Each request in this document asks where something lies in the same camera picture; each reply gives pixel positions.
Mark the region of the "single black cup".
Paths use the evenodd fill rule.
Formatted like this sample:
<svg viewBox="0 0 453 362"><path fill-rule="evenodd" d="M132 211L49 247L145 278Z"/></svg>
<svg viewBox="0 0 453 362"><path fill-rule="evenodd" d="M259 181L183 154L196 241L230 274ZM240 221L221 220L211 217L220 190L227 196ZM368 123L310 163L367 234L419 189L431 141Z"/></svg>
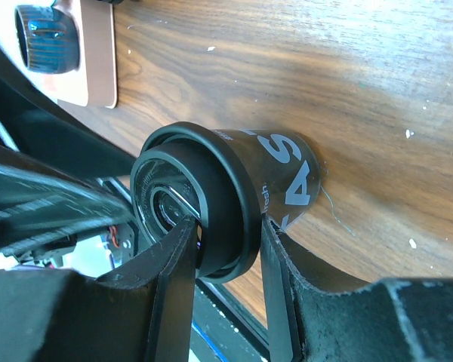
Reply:
<svg viewBox="0 0 453 362"><path fill-rule="evenodd" d="M288 229L316 202L320 166L306 138L292 130L216 130L239 157L260 211Z"/></svg>

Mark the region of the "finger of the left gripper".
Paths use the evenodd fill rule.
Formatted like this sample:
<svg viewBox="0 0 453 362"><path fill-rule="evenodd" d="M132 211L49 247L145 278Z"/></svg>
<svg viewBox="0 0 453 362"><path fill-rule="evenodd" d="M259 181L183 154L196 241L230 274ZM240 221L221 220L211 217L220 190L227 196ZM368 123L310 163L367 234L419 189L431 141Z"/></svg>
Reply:
<svg viewBox="0 0 453 362"><path fill-rule="evenodd" d="M0 253L6 256L131 218L126 204L106 192L0 164Z"/></svg>
<svg viewBox="0 0 453 362"><path fill-rule="evenodd" d="M0 122L21 152L78 179L128 175L135 160L35 88L1 48Z"/></svg>

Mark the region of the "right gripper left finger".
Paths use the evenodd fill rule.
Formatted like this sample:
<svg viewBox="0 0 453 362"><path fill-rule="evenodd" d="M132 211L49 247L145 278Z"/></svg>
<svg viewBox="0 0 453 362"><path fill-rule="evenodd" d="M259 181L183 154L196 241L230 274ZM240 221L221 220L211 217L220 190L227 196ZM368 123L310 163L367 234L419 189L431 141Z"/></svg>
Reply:
<svg viewBox="0 0 453 362"><path fill-rule="evenodd" d="M196 278L196 221L98 277L0 270L0 361L185 361Z"/></svg>

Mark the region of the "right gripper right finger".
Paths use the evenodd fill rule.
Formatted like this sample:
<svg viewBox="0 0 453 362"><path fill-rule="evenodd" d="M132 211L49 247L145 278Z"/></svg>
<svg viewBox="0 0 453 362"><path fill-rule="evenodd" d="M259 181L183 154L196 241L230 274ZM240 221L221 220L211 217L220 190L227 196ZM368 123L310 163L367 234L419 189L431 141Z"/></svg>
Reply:
<svg viewBox="0 0 453 362"><path fill-rule="evenodd" d="M262 221L273 361L453 361L453 278L355 278Z"/></svg>

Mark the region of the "black cup lid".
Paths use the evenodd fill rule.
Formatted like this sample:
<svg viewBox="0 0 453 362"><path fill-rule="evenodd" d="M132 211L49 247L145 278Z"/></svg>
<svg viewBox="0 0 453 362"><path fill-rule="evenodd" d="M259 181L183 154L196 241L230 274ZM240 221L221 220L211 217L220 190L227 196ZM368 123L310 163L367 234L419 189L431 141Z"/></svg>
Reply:
<svg viewBox="0 0 453 362"><path fill-rule="evenodd" d="M154 131L131 169L140 230L156 243L184 217L199 224L196 273L229 282L252 267L261 215L254 183L231 131L177 122Z"/></svg>

